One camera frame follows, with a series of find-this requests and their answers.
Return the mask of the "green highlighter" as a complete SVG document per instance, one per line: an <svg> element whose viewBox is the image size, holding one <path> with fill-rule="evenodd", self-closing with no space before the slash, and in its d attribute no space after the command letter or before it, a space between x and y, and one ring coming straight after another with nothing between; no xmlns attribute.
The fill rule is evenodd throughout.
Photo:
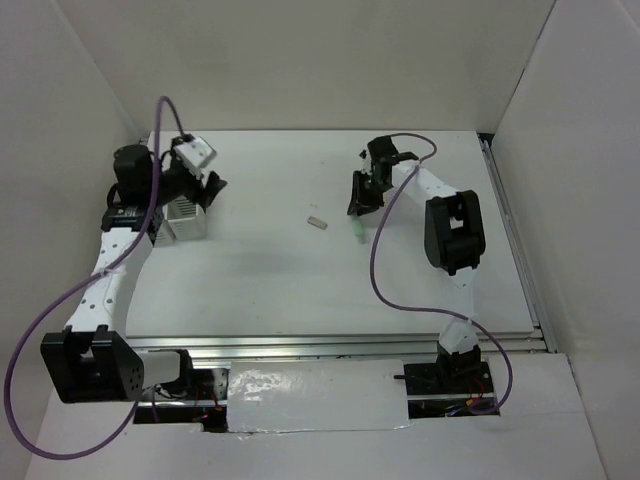
<svg viewBox="0 0 640 480"><path fill-rule="evenodd" d="M360 244L365 244L366 243L366 232L365 232L365 229L364 229L362 223L360 222L359 218L357 216L351 216L350 217L350 222L351 222L353 233L354 233L354 236L355 236L356 240Z"/></svg>

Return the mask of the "grey eraser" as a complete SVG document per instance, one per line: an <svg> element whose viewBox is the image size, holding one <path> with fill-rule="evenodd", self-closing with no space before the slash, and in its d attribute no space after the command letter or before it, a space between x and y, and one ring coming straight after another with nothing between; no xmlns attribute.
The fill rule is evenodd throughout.
<svg viewBox="0 0 640 480"><path fill-rule="evenodd" d="M325 230L328 227L328 224L319 218L314 216L309 216L307 219L307 223L321 230Z"/></svg>

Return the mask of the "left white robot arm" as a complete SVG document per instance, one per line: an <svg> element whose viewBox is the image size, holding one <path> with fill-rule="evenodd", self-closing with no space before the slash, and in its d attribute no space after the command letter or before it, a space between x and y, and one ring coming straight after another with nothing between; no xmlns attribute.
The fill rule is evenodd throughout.
<svg viewBox="0 0 640 480"><path fill-rule="evenodd" d="M44 336L40 351L66 404L134 401L157 384L176 399L196 390L197 374L180 350L138 353L126 322L144 263L157 246L205 238L205 213L226 186L208 170L215 150L201 137L172 139L153 176L151 151L128 145L114 154L117 181L101 221L93 281L64 329Z"/></svg>

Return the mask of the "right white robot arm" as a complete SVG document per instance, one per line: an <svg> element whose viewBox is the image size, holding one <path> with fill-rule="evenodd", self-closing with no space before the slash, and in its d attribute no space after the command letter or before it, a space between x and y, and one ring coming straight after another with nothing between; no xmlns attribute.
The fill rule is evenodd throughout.
<svg viewBox="0 0 640 480"><path fill-rule="evenodd" d="M437 343L436 379L448 392L460 391L481 368L477 333L481 330L469 316L438 307L413 307L394 303L384 296L376 278L377 251L392 208L403 193L423 205L423 247L430 265L446 274L454 285L466 288L486 251L486 238L477 193L456 190L429 171L424 162L435 156L436 143L419 134L406 138L425 141L432 151L423 157L401 152L394 144L400 133L378 136L367 143L360 157L361 169L353 172L347 215L360 218L383 211L374 233L369 256L369 280L376 297L386 306L403 312L440 314L451 318Z"/></svg>

